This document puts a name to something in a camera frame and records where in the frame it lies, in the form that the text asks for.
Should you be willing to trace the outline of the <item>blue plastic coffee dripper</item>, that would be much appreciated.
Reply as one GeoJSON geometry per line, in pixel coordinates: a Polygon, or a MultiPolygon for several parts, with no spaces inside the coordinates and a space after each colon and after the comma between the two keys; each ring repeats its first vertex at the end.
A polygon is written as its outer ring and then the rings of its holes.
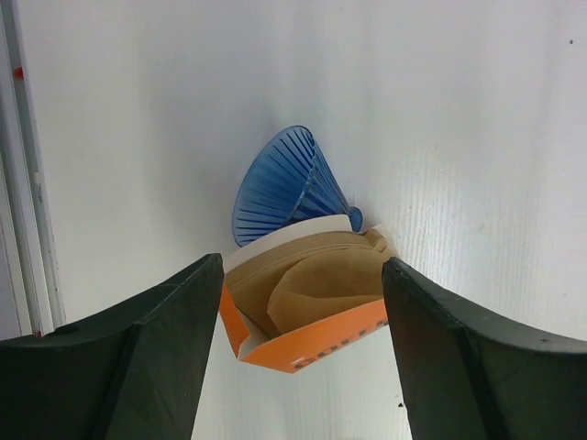
{"type": "Polygon", "coordinates": [[[342,192],[312,132],[281,130],[251,163],[232,214],[232,234],[244,247],[277,229],[327,215],[346,215],[359,232],[362,211],[342,192]]]}

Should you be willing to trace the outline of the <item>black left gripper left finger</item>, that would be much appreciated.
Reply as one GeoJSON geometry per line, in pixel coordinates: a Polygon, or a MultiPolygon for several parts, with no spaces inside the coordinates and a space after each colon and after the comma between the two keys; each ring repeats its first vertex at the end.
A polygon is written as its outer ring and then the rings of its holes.
{"type": "Polygon", "coordinates": [[[188,439],[224,281],[208,254],[43,335],[1,344],[4,439],[188,439]]]}

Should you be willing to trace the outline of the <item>aluminium frame post left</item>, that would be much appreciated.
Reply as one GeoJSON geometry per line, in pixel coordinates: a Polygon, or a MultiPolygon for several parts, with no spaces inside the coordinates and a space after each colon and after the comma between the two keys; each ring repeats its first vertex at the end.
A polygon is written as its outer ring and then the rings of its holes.
{"type": "Polygon", "coordinates": [[[64,325],[58,264],[17,3],[1,4],[1,337],[64,325]]]}

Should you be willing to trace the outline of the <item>orange coffee filter box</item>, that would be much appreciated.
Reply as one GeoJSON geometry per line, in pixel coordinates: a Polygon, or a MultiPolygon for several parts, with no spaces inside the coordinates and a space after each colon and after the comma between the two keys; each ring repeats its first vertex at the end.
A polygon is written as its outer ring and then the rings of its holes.
{"type": "Polygon", "coordinates": [[[271,338],[235,305],[226,283],[229,270],[266,250],[297,238],[337,231],[353,232],[349,219],[343,214],[305,220],[259,238],[226,259],[225,287],[219,311],[236,359],[251,365],[295,373],[387,324],[381,298],[271,338]]]}

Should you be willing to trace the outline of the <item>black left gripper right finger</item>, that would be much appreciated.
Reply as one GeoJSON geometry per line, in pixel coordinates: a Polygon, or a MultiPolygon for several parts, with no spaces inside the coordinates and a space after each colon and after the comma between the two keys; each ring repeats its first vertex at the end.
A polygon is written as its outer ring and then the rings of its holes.
{"type": "Polygon", "coordinates": [[[586,344],[521,324],[390,258],[382,286],[414,439],[583,439],[586,344]]]}

